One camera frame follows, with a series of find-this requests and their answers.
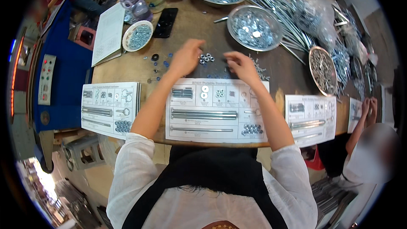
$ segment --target sleeve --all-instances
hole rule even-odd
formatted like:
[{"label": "sleeve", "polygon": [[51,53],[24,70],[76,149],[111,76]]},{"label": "sleeve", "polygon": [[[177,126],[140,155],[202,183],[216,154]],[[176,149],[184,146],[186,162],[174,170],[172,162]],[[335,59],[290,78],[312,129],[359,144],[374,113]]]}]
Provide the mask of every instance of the sleeve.
[{"label": "sleeve", "polygon": [[303,228],[315,228],[318,219],[317,203],[309,183],[308,169],[297,145],[283,147],[271,155],[271,168],[276,181],[294,198],[301,214],[299,221],[307,221]]},{"label": "sleeve", "polygon": [[154,142],[142,135],[127,134],[125,145],[117,155],[112,186],[106,208],[114,228],[121,228],[132,200],[151,181],[158,177],[153,163]]}]

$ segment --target hand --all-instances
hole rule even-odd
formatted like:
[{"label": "hand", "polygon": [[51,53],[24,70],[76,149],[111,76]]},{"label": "hand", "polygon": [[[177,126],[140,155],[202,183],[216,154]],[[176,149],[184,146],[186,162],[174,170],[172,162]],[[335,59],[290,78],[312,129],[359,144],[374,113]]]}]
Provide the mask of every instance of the hand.
[{"label": "hand", "polygon": [[367,116],[369,113],[369,105],[370,105],[370,99],[365,98],[365,100],[362,103],[362,115]]},{"label": "hand", "polygon": [[174,54],[168,72],[178,78],[190,74],[198,65],[202,53],[199,47],[204,43],[205,40],[188,39]]},{"label": "hand", "polygon": [[260,79],[253,61],[248,56],[240,52],[226,52],[223,55],[226,57],[230,71],[237,74],[239,79],[251,87],[258,84]]}]

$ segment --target black phone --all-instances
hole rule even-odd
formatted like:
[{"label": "black phone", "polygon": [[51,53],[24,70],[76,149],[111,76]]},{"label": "black phone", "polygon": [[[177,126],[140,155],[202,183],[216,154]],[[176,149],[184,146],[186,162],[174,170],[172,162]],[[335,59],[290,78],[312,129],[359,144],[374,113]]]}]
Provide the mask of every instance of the black phone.
[{"label": "black phone", "polygon": [[160,18],[158,19],[157,26],[155,27],[154,38],[169,38],[171,30],[173,29],[174,21],[178,13],[178,8],[165,8]]}]

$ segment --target red light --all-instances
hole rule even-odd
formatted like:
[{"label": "red light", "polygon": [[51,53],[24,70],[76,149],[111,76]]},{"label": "red light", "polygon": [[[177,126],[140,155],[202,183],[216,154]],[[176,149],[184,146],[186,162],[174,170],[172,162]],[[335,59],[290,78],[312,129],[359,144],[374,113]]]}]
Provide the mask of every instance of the red light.
[{"label": "red light", "polygon": [[14,63],[13,80],[11,81],[11,117],[14,117],[14,84],[15,84],[15,74],[17,71],[18,59],[20,58],[21,47],[23,46],[24,36],[21,38],[20,46],[18,47],[17,57]]}]

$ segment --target control panel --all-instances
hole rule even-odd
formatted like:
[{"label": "control panel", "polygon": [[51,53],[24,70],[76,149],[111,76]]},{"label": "control panel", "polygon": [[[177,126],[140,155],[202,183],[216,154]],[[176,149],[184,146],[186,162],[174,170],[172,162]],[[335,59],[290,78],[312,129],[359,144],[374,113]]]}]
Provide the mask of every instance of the control panel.
[{"label": "control panel", "polygon": [[38,104],[50,105],[52,75],[54,73],[56,59],[56,56],[48,54],[44,55],[38,85]]}]

